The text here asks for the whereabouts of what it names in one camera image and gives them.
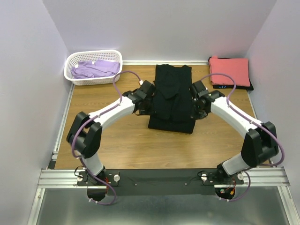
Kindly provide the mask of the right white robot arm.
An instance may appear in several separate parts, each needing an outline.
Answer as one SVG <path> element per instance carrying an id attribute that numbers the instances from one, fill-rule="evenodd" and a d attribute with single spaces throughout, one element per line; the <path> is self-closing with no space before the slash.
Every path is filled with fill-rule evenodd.
<path id="1" fill-rule="evenodd" d="M 253 118 L 220 91 L 210 92 L 202 81 L 193 83 L 189 90 L 196 119 L 203 119 L 213 113 L 231 125 L 244 139 L 240 153 L 217 166 L 214 178 L 218 182 L 225 184 L 237 173 L 262 165 L 279 153 L 273 123 L 263 123 Z"/>

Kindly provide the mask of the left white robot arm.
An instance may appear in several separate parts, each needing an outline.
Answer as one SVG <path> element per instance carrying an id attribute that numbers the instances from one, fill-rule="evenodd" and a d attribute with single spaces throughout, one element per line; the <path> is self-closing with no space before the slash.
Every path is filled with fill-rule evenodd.
<path id="1" fill-rule="evenodd" d="M 71 145 L 72 155 L 86 168 L 88 180 L 93 185 L 101 184 L 105 177 L 105 167 L 98 156 L 102 132 L 117 120 L 136 112 L 142 115 L 153 114 L 152 98 L 155 89 L 149 81 L 140 82 L 139 88 L 124 92 L 103 109 L 76 115 L 67 142 Z"/>

